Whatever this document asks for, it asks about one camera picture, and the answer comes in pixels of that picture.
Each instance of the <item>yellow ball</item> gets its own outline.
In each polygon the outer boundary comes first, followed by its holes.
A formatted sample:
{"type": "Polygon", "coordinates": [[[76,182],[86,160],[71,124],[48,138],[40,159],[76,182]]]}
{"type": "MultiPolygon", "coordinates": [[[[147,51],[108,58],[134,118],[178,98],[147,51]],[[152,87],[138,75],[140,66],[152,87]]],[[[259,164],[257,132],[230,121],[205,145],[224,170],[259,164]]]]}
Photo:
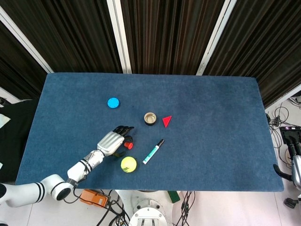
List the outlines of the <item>yellow ball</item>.
{"type": "Polygon", "coordinates": [[[121,161],[121,168],[123,171],[125,171],[126,173],[131,173],[133,172],[137,167],[137,162],[133,157],[125,157],[122,161],[121,161]]]}

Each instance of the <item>red triangle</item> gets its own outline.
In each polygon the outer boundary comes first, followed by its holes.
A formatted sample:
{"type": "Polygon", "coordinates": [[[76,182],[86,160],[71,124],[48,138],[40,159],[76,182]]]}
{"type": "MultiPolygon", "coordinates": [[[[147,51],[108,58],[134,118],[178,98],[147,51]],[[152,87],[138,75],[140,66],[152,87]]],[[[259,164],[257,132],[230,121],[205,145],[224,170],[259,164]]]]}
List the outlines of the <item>red triangle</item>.
{"type": "Polygon", "coordinates": [[[162,120],[163,120],[164,126],[166,128],[171,120],[171,115],[163,118],[162,120]]]}

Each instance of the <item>blue table mat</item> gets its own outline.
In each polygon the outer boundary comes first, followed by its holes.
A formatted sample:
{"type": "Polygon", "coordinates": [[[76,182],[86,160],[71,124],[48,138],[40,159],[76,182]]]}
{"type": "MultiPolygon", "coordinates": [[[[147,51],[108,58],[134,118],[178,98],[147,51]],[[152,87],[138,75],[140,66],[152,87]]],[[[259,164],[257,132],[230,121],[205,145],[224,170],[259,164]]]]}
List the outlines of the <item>blue table mat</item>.
{"type": "Polygon", "coordinates": [[[282,191],[275,152],[254,78],[111,73],[47,76],[17,184],[67,170],[118,125],[135,126],[137,169],[106,157],[79,188],[195,191],[282,191]],[[120,106],[107,101],[117,97],[120,106]],[[147,112],[157,122],[144,124],[147,112]],[[172,116],[167,128],[162,118],[172,116]],[[144,165],[146,155],[165,143],[144,165]]]}

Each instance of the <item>marker pen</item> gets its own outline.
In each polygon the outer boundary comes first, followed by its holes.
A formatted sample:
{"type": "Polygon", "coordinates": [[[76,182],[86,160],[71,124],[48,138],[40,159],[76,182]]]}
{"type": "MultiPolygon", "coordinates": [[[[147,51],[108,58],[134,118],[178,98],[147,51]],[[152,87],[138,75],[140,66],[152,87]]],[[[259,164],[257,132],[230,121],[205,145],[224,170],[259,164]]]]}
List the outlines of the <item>marker pen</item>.
{"type": "Polygon", "coordinates": [[[146,164],[151,157],[156,153],[156,151],[160,148],[160,146],[164,143],[164,139],[160,140],[160,142],[152,149],[152,151],[146,156],[146,158],[143,160],[143,163],[146,164]]]}

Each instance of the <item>blue bottle cap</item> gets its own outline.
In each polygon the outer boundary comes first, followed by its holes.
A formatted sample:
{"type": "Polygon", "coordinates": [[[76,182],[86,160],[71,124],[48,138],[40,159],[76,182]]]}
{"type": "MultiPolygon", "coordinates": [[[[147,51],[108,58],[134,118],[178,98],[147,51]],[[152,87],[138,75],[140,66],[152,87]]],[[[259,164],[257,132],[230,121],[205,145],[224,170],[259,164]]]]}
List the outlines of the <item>blue bottle cap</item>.
{"type": "Polygon", "coordinates": [[[109,108],[117,108],[119,106],[120,102],[116,97],[112,97],[108,100],[108,106],[109,108]]]}

